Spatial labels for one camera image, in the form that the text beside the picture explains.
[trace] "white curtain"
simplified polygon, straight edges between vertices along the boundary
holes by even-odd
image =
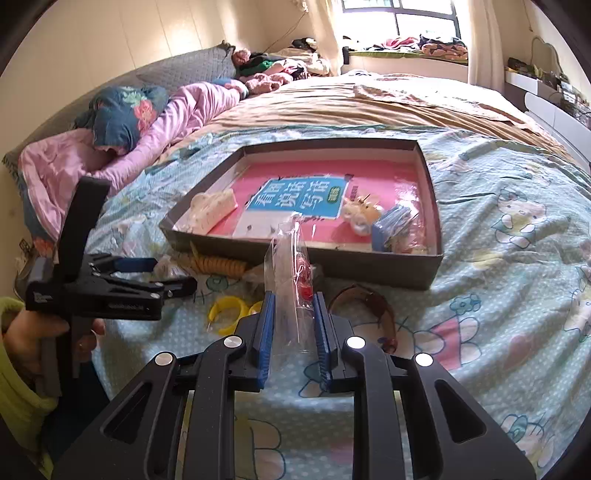
[[[505,65],[492,0],[466,0],[470,18],[468,83],[503,92]]]
[[[339,17],[343,10],[340,0],[306,0],[318,53],[330,63],[330,74],[340,75],[343,66],[343,35]]]

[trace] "yellow plastic ring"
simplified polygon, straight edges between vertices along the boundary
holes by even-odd
[[[262,300],[256,302],[249,310],[248,310],[248,314],[249,315],[254,315],[255,313],[259,313],[261,311],[262,308]]]
[[[220,312],[228,309],[238,308],[240,313],[238,314],[238,318],[234,320],[234,322],[224,328],[220,328],[217,332],[222,336],[232,335],[234,331],[236,331],[236,327],[238,326],[238,321],[248,315],[248,305],[244,302],[244,300],[239,299],[238,297],[226,296],[222,297],[221,299],[217,299],[216,303],[213,304],[209,313],[207,314],[207,319],[209,323],[215,321],[216,317],[220,314]]]

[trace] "window frame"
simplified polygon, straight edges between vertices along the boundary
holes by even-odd
[[[391,7],[357,7],[357,8],[346,8],[345,7],[345,0],[341,0],[341,5],[343,7],[343,13],[351,13],[351,12],[390,12],[394,14],[394,22],[396,23],[396,32],[397,35],[400,35],[400,28],[398,27],[398,14],[406,14],[406,15],[420,15],[422,17],[433,17],[433,18],[442,18],[444,20],[451,20],[453,21],[453,25],[456,28],[456,37],[462,38],[460,36],[460,22],[457,20],[457,12],[456,6],[453,0],[450,0],[452,5],[452,13],[451,14],[442,14],[439,12],[431,12],[429,10],[415,10],[412,8],[404,8],[404,7],[395,7],[393,0],[390,0],[392,3]]]

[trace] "brown headband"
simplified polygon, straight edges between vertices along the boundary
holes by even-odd
[[[382,349],[390,355],[394,354],[398,347],[398,341],[396,340],[394,311],[388,301],[378,292],[355,284],[342,290],[333,298],[329,304],[329,313],[333,313],[336,307],[342,306],[350,301],[361,301],[377,317],[378,324],[386,337]]]

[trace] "metal screw head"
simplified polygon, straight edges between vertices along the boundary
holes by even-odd
[[[242,339],[236,335],[230,335],[224,338],[223,344],[228,348],[237,348],[242,345]]]
[[[173,361],[173,356],[170,355],[170,353],[168,352],[163,352],[163,353],[159,353],[156,356],[156,365],[160,365],[161,367],[163,367],[164,365],[170,365],[170,363]]]
[[[428,367],[433,363],[433,357],[428,353],[420,353],[414,358],[414,361],[421,367]]]
[[[354,348],[355,350],[359,350],[365,346],[365,340],[361,337],[349,337],[347,338],[347,345],[350,348]]]

